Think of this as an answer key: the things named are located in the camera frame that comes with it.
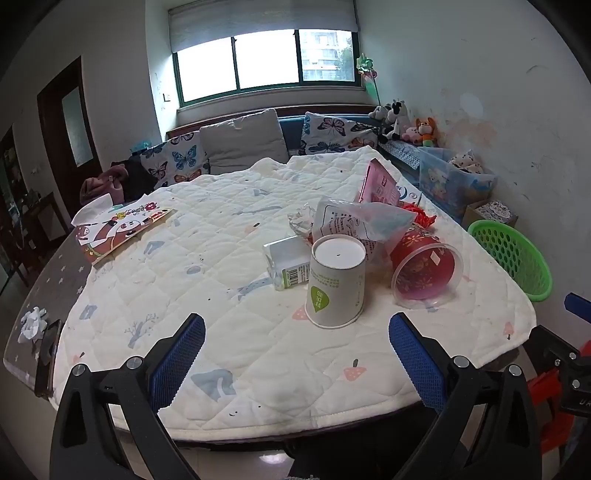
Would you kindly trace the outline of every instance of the white quilted mattress cover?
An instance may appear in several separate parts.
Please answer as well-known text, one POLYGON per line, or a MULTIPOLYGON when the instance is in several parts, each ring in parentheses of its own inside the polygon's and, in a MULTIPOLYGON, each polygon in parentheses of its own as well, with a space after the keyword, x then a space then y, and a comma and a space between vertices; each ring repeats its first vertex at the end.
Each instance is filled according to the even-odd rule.
MULTIPOLYGON (((120 367, 201 315, 205 344, 172 405, 159 412, 173 439, 222 441, 334 427, 419 400, 388 340, 397 312, 450 356, 477 367, 522 344, 535 312, 513 279, 429 200, 435 233, 464 260, 457 298, 439 308, 394 304, 389 278, 369 275, 365 308, 350 326, 306 319, 306 285, 275 291, 262 245, 292 234, 287 214, 324 194, 353 200, 369 161, 400 172, 371 147, 263 158, 249 170, 203 175, 150 198, 176 209, 92 269, 61 334, 54 371, 58 407, 71 368, 120 367)), ((115 425, 126 429, 121 408, 115 425)))

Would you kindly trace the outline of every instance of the tree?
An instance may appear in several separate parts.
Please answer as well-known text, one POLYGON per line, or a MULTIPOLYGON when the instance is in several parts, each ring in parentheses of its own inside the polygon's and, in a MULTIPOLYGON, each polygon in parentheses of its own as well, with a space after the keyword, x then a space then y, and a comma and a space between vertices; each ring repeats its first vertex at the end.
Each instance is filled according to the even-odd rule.
POLYGON ((347 38, 347 47, 339 51, 337 61, 338 80, 353 80, 355 78, 355 59, 353 58, 353 40, 347 38))

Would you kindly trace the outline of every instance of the paper cup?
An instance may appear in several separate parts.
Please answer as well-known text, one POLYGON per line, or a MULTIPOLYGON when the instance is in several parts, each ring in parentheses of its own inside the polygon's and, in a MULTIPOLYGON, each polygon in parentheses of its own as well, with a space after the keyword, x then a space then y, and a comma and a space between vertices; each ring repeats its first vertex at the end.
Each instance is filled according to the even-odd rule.
POLYGON ((463 275, 460 253, 420 226, 405 233, 390 254, 396 304, 409 309, 435 307, 451 300, 463 275))
POLYGON ((312 245, 306 314, 321 328, 353 323, 363 309, 365 247, 348 235, 326 235, 312 245))

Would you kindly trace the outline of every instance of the green plastic laundry basket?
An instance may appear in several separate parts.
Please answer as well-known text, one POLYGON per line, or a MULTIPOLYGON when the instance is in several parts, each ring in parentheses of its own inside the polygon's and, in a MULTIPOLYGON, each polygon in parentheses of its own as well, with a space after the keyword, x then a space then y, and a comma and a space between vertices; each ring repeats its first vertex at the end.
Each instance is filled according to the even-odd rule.
POLYGON ((477 220, 468 233, 515 280, 531 301, 543 301, 552 291, 552 275, 540 251, 514 228, 494 220, 477 220))

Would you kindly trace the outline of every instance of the tabletop with star pattern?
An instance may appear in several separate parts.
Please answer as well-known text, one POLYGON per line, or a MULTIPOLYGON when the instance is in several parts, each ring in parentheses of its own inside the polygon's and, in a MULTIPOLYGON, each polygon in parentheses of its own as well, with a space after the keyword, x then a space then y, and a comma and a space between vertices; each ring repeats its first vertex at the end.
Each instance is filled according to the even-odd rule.
POLYGON ((35 387, 41 340, 18 343, 21 318, 27 311, 39 307, 47 310, 43 318, 49 325, 59 319, 66 321, 84 290, 90 269, 91 265, 80 249, 74 230, 47 263, 14 320, 4 350, 4 366, 31 390, 35 387))

